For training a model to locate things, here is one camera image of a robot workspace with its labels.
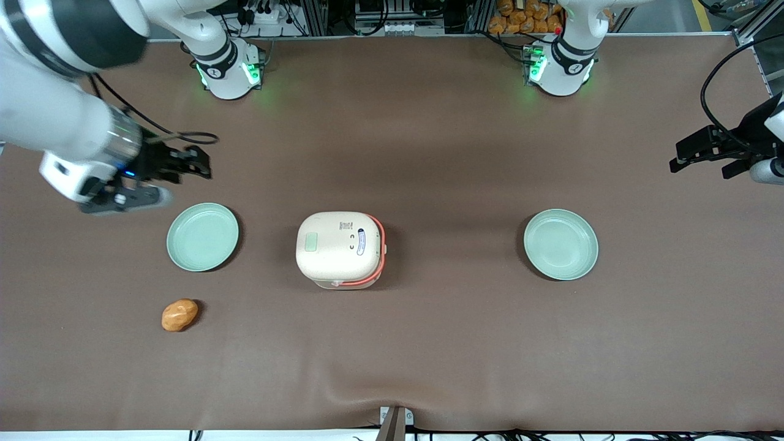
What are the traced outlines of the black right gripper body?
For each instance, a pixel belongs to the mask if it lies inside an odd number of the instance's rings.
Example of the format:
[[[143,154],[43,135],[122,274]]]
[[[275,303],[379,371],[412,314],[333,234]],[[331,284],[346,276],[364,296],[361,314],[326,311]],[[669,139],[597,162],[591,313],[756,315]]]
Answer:
[[[139,182],[167,181],[180,183],[184,173],[184,162],[180,151],[168,147],[164,142],[153,142],[154,134],[149,129],[141,129],[141,148],[139,154],[125,166],[125,178]]]

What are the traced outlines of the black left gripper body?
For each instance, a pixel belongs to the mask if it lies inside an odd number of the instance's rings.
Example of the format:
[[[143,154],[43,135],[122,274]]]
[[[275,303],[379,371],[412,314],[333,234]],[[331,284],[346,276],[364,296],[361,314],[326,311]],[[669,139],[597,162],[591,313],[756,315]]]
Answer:
[[[782,92],[749,111],[733,134],[741,140],[741,159],[782,158]]]

